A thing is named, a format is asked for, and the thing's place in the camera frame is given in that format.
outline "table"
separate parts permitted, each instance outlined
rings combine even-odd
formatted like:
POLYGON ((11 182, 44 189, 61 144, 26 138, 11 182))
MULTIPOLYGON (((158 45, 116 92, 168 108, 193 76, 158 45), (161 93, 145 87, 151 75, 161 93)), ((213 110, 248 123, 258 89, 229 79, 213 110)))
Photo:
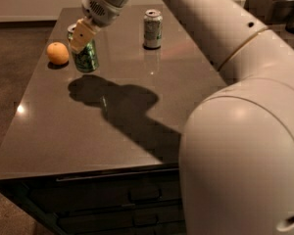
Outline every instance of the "table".
MULTIPOLYGON (((162 47, 145 50, 127 6, 95 38, 100 67, 55 69, 44 52, 0 148, 0 192, 56 234, 182 234, 179 140, 190 113, 225 87, 163 5, 162 47)), ((46 46, 68 46, 64 9, 46 46)))

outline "green can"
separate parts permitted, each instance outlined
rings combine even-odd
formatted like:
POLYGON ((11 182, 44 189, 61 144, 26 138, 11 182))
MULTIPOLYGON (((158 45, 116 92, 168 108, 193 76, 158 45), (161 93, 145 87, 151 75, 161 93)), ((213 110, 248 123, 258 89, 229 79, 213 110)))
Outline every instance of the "green can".
MULTIPOLYGON (((76 23, 68 27, 68 40, 73 39, 73 33, 76 28, 76 23)), ((78 54, 72 52, 73 60, 76 68, 83 73, 90 73, 99 67, 95 40, 92 39, 87 43, 86 47, 78 54)))

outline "floor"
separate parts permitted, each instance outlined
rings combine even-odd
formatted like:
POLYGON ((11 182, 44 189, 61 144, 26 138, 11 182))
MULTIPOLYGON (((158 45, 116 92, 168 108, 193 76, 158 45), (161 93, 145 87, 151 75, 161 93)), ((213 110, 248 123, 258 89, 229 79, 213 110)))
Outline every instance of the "floor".
MULTIPOLYGON (((0 27, 0 144, 43 53, 52 26, 0 27)), ((0 235, 52 235, 0 195, 0 235)))

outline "white robotic arm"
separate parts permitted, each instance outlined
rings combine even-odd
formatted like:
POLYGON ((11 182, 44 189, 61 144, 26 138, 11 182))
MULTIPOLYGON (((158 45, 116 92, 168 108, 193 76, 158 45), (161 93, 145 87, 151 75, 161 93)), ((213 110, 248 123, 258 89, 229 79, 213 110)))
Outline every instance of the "white robotic arm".
MULTIPOLYGON (((108 25, 125 1, 83 0, 83 22, 108 25)), ((235 83, 205 100, 182 135, 187 234, 294 235, 294 50, 231 0, 164 2, 235 83)))

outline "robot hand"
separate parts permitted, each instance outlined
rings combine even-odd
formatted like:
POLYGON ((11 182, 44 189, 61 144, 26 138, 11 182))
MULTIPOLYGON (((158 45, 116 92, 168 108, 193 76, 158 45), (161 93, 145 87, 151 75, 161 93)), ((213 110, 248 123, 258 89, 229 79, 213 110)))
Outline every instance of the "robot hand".
POLYGON ((85 18, 78 20, 71 48, 79 53, 101 27, 111 24, 128 0, 82 0, 85 18))

